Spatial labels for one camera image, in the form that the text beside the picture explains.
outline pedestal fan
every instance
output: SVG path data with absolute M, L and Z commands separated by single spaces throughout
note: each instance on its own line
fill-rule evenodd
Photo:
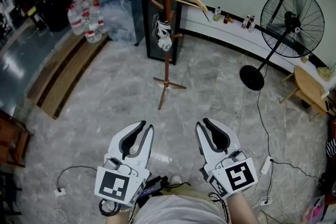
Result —
M 260 67 L 243 66 L 242 82 L 251 90 L 264 86 L 260 70 L 273 53 L 298 58 L 311 53 L 320 43 L 324 32 L 324 18 L 315 0 L 268 0 L 261 12 L 262 36 L 272 49 Z

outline tile floor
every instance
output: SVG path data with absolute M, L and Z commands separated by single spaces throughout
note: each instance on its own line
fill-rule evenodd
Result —
M 87 69 L 60 118 L 53 120 L 38 108 L 28 117 L 34 133 L 26 156 L 27 167 L 18 173 L 24 191 L 18 205 L 22 223 L 104 223 L 98 210 L 99 198 L 93 195 L 95 172 L 72 169 L 64 173 L 60 185 L 67 195 L 55 198 L 56 178 L 70 165 L 102 165 L 111 138 L 124 126 L 146 120 L 155 128 L 149 170 L 153 175 L 181 175 L 198 191 L 210 186 L 198 171 L 204 159 L 199 154 L 194 127 L 204 117 L 217 119 L 237 134 L 246 154 L 259 169 L 267 156 L 267 134 L 257 110 L 258 92 L 246 88 L 239 78 L 242 65 L 258 66 L 259 61 L 236 51 L 190 36 L 171 80 L 187 90 L 168 89 L 161 111 L 157 110 L 162 85 L 152 77 L 163 77 L 164 64 L 146 57 L 139 47 L 110 42 Z M 270 152 L 277 161 L 299 165 L 319 176 L 326 157 L 327 119 L 309 123 L 313 112 L 300 100 L 291 98 L 279 104 L 293 88 L 293 82 L 279 81 L 285 75 L 268 68 L 259 106 L 270 133 Z M 251 205 L 266 195 L 270 171 L 260 179 Z M 255 207 L 260 222 L 266 223 L 263 209 L 280 222 L 299 221 L 314 195 L 317 180 L 297 169 L 277 165 L 271 196 L 274 202 Z M 254 187 L 245 192 L 250 197 Z

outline wooden coat stand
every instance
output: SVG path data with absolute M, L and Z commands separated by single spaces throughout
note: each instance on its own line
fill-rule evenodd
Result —
M 170 1 L 171 0 L 163 0 L 163 1 L 165 1 L 166 20 L 170 24 L 170 22 L 172 20 L 172 14 L 171 14 L 171 8 L 170 8 Z M 182 36 L 181 34 L 172 35 L 171 38 L 178 38 L 178 37 L 181 37 L 181 36 Z M 186 87 L 184 87 L 183 85 L 179 85 L 179 84 L 172 83 L 172 82 L 169 81 L 169 60 L 170 60 L 170 52 L 166 51 L 165 54 L 164 54 L 164 80 L 163 79 L 158 79 L 158 78 L 153 78 L 154 80 L 163 83 L 163 90 L 162 90 L 158 110 L 161 110 L 164 95 L 165 95 L 166 89 L 169 87 L 169 85 L 177 87 L 179 89 L 186 89 Z

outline black cabinet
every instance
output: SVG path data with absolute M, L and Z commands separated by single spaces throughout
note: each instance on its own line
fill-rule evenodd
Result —
M 147 56 L 151 59 L 164 61 L 164 51 L 157 45 L 158 39 L 155 35 L 155 22 L 157 20 L 158 8 L 151 3 L 152 0 L 142 0 L 143 19 L 145 26 Z M 155 0 L 163 5 L 163 0 Z M 173 34 L 178 34 L 180 31 L 180 19 L 182 3 L 171 0 L 171 10 L 174 11 L 174 16 L 171 21 Z M 182 38 L 173 39 L 173 46 L 170 50 L 170 63 L 176 64 L 180 50 L 183 44 Z

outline striped cloth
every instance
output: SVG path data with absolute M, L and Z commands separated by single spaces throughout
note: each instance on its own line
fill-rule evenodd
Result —
M 336 155 L 336 138 L 334 138 L 333 140 L 329 141 L 326 144 L 325 151 L 327 152 L 327 155 L 329 157 L 332 157 L 332 156 Z

